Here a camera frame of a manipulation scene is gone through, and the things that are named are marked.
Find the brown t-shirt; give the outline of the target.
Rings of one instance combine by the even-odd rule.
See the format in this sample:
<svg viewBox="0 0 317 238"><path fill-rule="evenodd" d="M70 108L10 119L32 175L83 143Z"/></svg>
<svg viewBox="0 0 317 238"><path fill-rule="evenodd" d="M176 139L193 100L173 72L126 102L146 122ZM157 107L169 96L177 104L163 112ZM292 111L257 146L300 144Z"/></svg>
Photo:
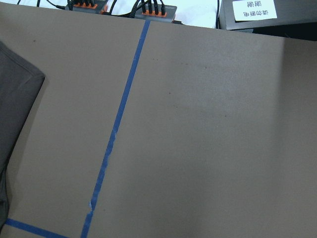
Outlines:
<svg viewBox="0 0 317 238"><path fill-rule="evenodd" d="M9 211L6 170L14 146L42 87L45 74L0 44L0 226Z"/></svg>

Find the right usb hub orange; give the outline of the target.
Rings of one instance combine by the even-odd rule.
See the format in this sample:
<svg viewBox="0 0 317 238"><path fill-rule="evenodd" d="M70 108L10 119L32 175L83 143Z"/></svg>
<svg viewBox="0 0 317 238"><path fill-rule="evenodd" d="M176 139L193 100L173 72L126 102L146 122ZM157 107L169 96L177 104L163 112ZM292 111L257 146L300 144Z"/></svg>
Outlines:
<svg viewBox="0 0 317 238"><path fill-rule="evenodd" d="M141 0L137 5L134 18L172 23L175 20L176 11L177 6L166 5L162 0Z"/></svg>

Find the usb hub orange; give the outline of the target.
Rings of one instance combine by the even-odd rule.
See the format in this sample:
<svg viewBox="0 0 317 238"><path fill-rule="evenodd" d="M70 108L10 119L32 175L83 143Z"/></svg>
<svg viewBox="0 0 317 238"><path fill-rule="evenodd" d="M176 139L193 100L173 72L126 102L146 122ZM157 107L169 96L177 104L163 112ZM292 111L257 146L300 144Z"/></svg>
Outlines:
<svg viewBox="0 0 317 238"><path fill-rule="evenodd" d="M162 0L141 0L137 5L134 18L172 23L175 20L176 11L177 6L166 5Z"/></svg>
<svg viewBox="0 0 317 238"><path fill-rule="evenodd" d="M68 0L65 10L102 14L108 9L106 0Z"/></svg>

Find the black box with label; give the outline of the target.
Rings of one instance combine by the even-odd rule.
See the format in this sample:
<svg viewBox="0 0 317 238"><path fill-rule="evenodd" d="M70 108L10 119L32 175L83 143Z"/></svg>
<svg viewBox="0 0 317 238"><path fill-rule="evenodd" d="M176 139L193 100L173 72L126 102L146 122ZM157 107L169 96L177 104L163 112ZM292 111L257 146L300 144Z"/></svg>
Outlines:
<svg viewBox="0 0 317 238"><path fill-rule="evenodd" d="M223 0L219 27L240 30L316 23L315 0Z"/></svg>

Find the left usb hub orange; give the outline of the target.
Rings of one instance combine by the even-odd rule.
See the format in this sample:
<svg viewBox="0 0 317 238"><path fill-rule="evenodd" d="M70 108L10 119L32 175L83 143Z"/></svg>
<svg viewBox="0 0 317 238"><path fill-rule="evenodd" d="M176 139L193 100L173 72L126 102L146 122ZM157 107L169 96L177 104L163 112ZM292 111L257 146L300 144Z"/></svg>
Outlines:
<svg viewBox="0 0 317 238"><path fill-rule="evenodd" d="M102 14L108 9L106 0L68 0L65 10Z"/></svg>

